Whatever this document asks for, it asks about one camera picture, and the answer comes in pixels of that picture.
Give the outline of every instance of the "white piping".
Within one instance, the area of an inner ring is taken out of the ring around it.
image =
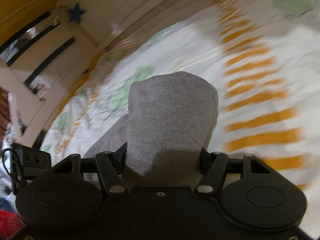
[[[12,17],[13,15],[15,15],[16,13],[18,13],[19,11],[21,11],[21,10],[24,9],[25,7],[28,7],[30,4],[32,4],[32,3],[36,2],[36,1],[38,1],[38,0],[33,0],[33,1],[31,1],[30,3],[27,3],[25,6],[21,7],[20,9],[16,10],[13,14],[11,14],[11,15],[8,16],[7,18],[5,18],[3,21],[1,21],[1,22],[0,22],[0,25],[1,25],[2,23],[4,23],[6,20],[8,20],[10,17]]]

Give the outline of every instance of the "black device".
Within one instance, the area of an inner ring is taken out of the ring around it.
[[[202,149],[204,177],[194,191],[128,191],[119,177],[125,155],[126,144],[90,159],[72,154],[21,184],[16,208],[26,226],[12,239],[310,240],[298,228],[305,195],[254,155],[232,159]],[[23,160],[24,152],[19,157]],[[84,173],[97,173],[99,181],[84,181]],[[223,187],[230,173],[241,179]]]

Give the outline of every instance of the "circular cover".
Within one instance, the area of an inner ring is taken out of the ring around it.
[[[304,194],[288,181],[241,179],[226,186],[220,203],[230,217],[257,229],[281,229],[298,224],[307,207]]]
[[[16,208],[25,223],[57,230],[85,222],[101,203],[101,192],[91,183],[71,174],[47,173],[20,190]]]

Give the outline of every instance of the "brown wooden surface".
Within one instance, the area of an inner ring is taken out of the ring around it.
[[[3,136],[9,122],[8,93],[0,87],[0,144],[2,144]]]

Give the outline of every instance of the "ribbed fabric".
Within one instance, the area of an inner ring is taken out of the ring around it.
[[[195,186],[201,147],[217,122],[216,89],[187,72],[155,76],[131,85],[128,109],[84,157],[127,141],[122,179],[129,187]]]

